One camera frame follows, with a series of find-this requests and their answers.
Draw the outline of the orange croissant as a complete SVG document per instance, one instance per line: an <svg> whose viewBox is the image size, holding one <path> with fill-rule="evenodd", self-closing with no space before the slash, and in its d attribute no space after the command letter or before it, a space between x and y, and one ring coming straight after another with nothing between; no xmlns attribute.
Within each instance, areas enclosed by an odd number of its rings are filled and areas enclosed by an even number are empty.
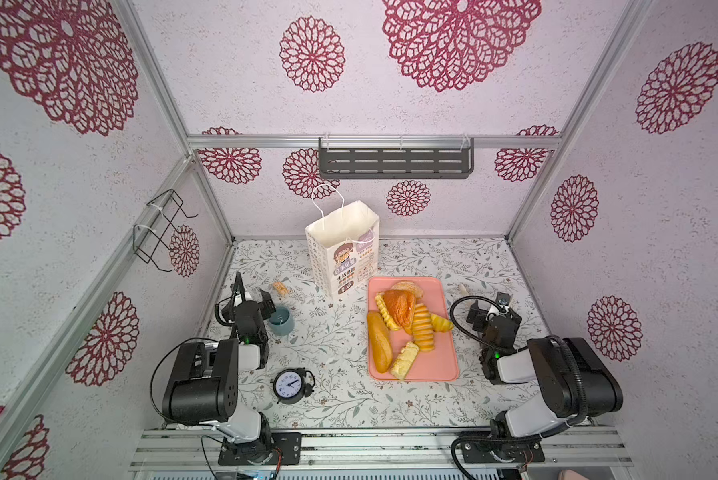
<svg viewBox="0 0 718 480"><path fill-rule="evenodd" d="M388 290L382 294L382 299L394 323L408 330L414 318L417 303L415 295L406 290Z"/></svg>

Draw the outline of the pale yellow square bread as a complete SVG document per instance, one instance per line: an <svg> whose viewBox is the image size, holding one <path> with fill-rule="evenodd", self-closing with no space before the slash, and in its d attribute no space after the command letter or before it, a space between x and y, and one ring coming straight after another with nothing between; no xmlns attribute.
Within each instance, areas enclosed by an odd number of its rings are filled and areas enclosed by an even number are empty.
<svg viewBox="0 0 718 480"><path fill-rule="evenodd" d="M420 348L413 342L408 342L394 360L390 373L397 380L404 381L415 362Z"/></svg>

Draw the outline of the white paper bag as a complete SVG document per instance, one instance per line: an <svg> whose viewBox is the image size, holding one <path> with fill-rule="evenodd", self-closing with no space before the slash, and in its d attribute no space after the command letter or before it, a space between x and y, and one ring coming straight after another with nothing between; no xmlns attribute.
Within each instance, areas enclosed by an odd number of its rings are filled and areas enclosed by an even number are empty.
<svg viewBox="0 0 718 480"><path fill-rule="evenodd" d="M360 200L305 227L314 282L337 301L374 276L378 268L380 217Z"/></svg>

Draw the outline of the long baguette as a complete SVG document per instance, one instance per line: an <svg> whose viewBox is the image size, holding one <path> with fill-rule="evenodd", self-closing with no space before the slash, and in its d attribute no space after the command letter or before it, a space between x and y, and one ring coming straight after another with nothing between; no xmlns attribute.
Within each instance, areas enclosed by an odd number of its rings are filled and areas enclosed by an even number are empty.
<svg viewBox="0 0 718 480"><path fill-rule="evenodd" d="M379 373L386 373L393 362L389 329L377 311L369 311L366 320L375 368Z"/></svg>

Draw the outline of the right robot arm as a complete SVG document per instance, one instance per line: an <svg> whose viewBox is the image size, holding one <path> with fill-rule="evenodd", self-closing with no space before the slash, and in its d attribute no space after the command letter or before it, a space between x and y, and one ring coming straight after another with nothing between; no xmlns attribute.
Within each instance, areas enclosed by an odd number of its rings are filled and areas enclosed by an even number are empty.
<svg viewBox="0 0 718 480"><path fill-rule="evenodd" d="M485 443L496 456L533 451L544 438L622 408L620 385L584 339L549 334L517 348L522 318L510 307L508 294L494 300L466 295L453 303L450 313L462 302L470 304L467 325L457 329L481 345L485 378L494 385L535 381L539 388L528 401L491 421Z"/></svg>

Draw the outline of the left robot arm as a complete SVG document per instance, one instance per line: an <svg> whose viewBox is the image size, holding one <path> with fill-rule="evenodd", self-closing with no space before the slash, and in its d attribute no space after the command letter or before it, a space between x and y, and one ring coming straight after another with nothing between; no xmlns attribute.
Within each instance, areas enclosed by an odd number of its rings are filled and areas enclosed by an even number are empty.
<svg viewBox="0 0 718 480"><path fill-rule="evenodd" d="M223 435L223 452L240 462L261 464L274 451L266 416L241 399L240 375L262 370L269 359L265 326L275 312L271 295L247 297L237 273L231 296L215 305L215 319L230 329L226 339L193 337L170 353L175 356L160 404L154 406L168 423L212 427Z"/></svg>

